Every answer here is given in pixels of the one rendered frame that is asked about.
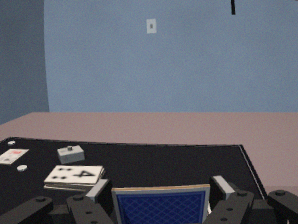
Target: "wall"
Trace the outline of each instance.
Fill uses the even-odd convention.
[[[0,1],[0,124],[49,111],[43,16],[43,1]]]
[[[298,2],[235,5],[46,0],[50,111],[297,112]]]

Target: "black table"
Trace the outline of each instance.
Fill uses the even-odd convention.
[[[8,146],[9,141],[16,144]],[[43,181],[56,165],[61,165],[57,149],[80,145],[85,160],[65,165],[102,165],[113,187],[153,187],[208,184],[211,176],[221,175],[241,190],[267,199],[266,191],[242,145],[147,145],[70,142],[7,138],[0,143],[0,154],[8,149],[29,149],[12,165],[0,165],[0,215],[39,196],[66,204],[72,191],[46,190]],[[19,165],[27,165],[24,172]]]

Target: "small white disc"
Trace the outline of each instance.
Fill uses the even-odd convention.
[[[8,145],[14,145],[14,144],[16,144],[16,141],[10,141],[10,142],[8,142],[7,144],[8,144]]]
[[[26,165],[20,165],[20,166],[18,166],[17,169],[18,169],[19,172],[23,172],[23,171],[27,170],[27,166]]]

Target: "small gray box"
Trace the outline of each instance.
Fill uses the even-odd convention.
[[[84,150],[79,145],[67,146],[66,148],[58,149],[57,151],[61,164],[85,160]]]

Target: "playing card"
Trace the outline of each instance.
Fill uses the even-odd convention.
[[[44,180],[45,184],[95,184],[103,174],[102,166],[57,165]]]
[[[0,164],[11,165],[28,151],[29,149],[9,149],[0,156]]]

